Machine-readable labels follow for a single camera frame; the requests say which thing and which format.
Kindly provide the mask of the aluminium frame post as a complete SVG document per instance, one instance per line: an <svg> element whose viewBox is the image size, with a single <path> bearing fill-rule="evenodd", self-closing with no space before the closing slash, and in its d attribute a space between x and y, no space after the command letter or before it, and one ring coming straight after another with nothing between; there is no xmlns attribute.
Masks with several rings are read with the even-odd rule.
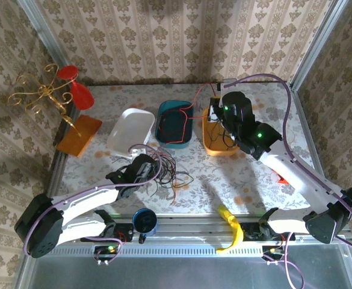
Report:
<svg viewBox="0 0 352 289"><path fill-rule="evenodd" d="M297 92L309 74L327 39L346 6L345 0L332 0L301 64L290 82L291 90Z"/></svg>
<svg viewBox="0 0 352 289"><path fill-rule="evenodd" d="M49 26L42 10L35 0L17 0L22 7L32 26L37 31L39 39L44 44L52 59L60 66L70 65L70 60L61 48L58 38L54 36L52 28Z"/></svg>

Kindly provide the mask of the aluminium front rail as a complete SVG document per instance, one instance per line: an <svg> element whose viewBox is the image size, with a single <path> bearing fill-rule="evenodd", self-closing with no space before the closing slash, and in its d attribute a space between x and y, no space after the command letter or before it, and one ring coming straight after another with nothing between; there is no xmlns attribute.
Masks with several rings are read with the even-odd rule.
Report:
<svg viewBox="0 0 352 289"><path fill-rule="evenodd" d="M102 210L95 213L98 213L107 224L101 235L102 240L79 238L62 244L79 241L80 246L91 245L93 252L96 246L121 245L120 254L127 256L139 254L163 256L217 255L215 250L220 245L226 246L232 242L232 230L222 218L158 218L155 234L147 237L143 244L139 244L140 233L134 229L131 220L113 220ZM57 252L55 247L49 253Z"/></svg>

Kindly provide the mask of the small circuit board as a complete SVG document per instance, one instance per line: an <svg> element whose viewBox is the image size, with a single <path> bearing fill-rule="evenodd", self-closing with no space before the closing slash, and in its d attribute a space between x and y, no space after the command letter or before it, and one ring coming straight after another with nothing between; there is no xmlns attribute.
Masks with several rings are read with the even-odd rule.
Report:
<svg viewBox="0 0 352 289"><path fill-rule="evenodd" d="M121 245L96 246L93 258L98 266L108 266L120 253Z"/></svg>
<svg viewBox="0 0 352 289"><path fill-rule="evenodd" d="M262 259L267 264L283 264L285 259L285 250L283 246L262 246Z"/></svg>

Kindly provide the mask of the red plastic goblet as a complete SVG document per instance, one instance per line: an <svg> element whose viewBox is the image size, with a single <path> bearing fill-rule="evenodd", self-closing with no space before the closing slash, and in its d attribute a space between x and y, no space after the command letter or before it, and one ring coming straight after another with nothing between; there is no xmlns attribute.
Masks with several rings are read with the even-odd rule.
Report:
<svg viewBox="0 0 352 289"><path fill-rule="evenodd" d="M71 81L70 92L73 96L75 107L79 110L87 110L94 105L94 98L89 89L77 82L79 69L74 66L65 66L58 71L58 77L65 81Z"/></svg>

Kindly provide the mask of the blue cup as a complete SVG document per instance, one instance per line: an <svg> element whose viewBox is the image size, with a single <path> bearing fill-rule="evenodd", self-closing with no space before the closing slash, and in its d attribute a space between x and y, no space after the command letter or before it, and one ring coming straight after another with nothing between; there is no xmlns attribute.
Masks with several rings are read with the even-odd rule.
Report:
<svg viewBox="0 0 352 289"><path fill-rule="evenodd" d="M154 211L143 208L134 214L132 224L138 233L149 237L154 235L158 228L158 218Z"/></svg>

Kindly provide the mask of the aluminium side rail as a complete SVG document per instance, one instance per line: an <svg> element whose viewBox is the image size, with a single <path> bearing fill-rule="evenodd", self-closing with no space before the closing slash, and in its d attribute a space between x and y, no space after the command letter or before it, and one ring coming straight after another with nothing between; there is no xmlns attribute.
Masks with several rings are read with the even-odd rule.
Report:
<svg viewBox="0 0 352 289"><path fill-rule="evenodd" d="M303 128L303 132L304 132L304 136L305 136L306 143L308 146L308 150L309 150L312 162L313 162L313 167L321 176L324 176L323 168L321 166L321 162L320 162L318 153L315 148L315 143L314 143L312 135L310 133L309 125L307 123L307 119L306 119L303 107L301 105L300 99L298 97L298 93L296 91L292 92L292 100L295 103L297 114L298 114L298 117L301 122L301 127Z"/></svg>
<svg viewBox="0 0 352 289"><path fill-rule="evenodd" d="M49 171L49 180L45 182L45 191L48 197L56 196L58 194L61 180L63 177L64 168L66 166L68 155L59 151L57 146L63 137L69 131L70 126L64 120L61 121L58 131L55 135L53 146L55 148L54 157Z"/></svg>

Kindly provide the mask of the white plastic bin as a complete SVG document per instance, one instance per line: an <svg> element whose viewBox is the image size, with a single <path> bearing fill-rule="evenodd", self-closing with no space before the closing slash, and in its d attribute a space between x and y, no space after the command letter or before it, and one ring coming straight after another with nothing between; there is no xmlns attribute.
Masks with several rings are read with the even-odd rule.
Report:
<svg viewBox="0 0 352 289"><path fill-rule="evenodd" d="M128 149L135 144L146 144L155 122L153 113L128 108L119 117L110 132L106 148L119 157L130 159Z"/></svg>

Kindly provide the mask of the yellow banana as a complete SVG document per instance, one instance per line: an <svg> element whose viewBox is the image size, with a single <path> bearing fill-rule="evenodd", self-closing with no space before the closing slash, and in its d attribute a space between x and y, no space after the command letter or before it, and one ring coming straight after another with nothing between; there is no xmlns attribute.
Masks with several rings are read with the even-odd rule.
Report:
<svg viewBox="0 0 352 289"><path fill-rule="evenodd" d="M231 250L236 249L238 245L244 241L244 232L237 218L226 206L220 205L218 207L218 213L221 218L227 222L232 230L232 243L229 247L218 248L215 251L218 254L229 253Z"/></svg>

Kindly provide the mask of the teal plastic bin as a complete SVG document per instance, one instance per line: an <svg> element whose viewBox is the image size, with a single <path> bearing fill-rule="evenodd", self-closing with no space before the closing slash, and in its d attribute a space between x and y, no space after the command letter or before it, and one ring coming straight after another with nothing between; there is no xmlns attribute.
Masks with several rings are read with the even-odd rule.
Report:
<svg viewBox="0 0 352 289"><path fill-rule="evenodd" d="M193 133L194 108L188 101L165 101L159 106L155 138L162 147L186 148Z"/></svg>

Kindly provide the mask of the small red orange object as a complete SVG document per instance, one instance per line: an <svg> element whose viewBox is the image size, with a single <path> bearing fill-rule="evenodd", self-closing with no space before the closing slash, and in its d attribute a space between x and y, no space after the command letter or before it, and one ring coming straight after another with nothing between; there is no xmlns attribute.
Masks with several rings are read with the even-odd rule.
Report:
<svg viewBox="0 0 352 289"><path fill-rule="evenodd" d="M278 179L278 183L279 184L284 184L284 185L289 185L289 182L285 179L285 178L283 178L280 174L278 174L276 171L274 171L273 170L273 172L279 177L279 179Z"/></svg>

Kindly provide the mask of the orange block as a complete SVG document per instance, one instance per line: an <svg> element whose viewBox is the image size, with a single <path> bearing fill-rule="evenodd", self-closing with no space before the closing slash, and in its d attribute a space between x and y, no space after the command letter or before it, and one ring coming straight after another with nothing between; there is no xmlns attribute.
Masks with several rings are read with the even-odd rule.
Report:
<svg viewBox="0 0 352 289"><path fill-rule="evenodd" d="M57 150L79 158L90 144L101 125L101 120L86 115L80 115L74 123L74 128L70 128L62 141L57 145Z"/></svg>

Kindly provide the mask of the floral patterned tablecloth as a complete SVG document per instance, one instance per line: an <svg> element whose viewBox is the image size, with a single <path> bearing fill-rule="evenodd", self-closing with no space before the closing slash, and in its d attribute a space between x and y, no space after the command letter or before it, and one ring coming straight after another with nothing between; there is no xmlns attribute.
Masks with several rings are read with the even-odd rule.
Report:
<svg viewBox="0 0 352 289"><path fill-rule="evenodd" d="M94 86L94 106L85 113L102 121L102 126L84 153L69 157L64 168L58 196L71 194L104 180L106 174L128 161L106 148L107 138L118 118L128 108L153 114L168 100L194 103L193 136L184 149L171 149L176 162L176 188L163 188L151 182L126 199L105 207L114 214L133 214L150 208L157 214L216 214L224 204L234 214L260 216L270 208L306 208L302 195L289 185L279 184L278 176L251 156L238 151L229 157L206 153L202 141L201 116L213 91L209 85L125 85Z"/></svg>

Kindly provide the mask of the orange plastic bin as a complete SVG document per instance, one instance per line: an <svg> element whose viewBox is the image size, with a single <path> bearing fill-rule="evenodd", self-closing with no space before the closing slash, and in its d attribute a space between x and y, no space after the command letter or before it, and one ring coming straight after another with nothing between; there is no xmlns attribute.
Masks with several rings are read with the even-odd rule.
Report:
<svg viewBox="0 0 352 289"><path fill-rule="evenodd" d="M214 157L229 157L239 150L239 147L232 147L233 140L224 131L220 122L208 122L209 109L203 112L205 118L202 123L203 145L208 155Z"/></svg>

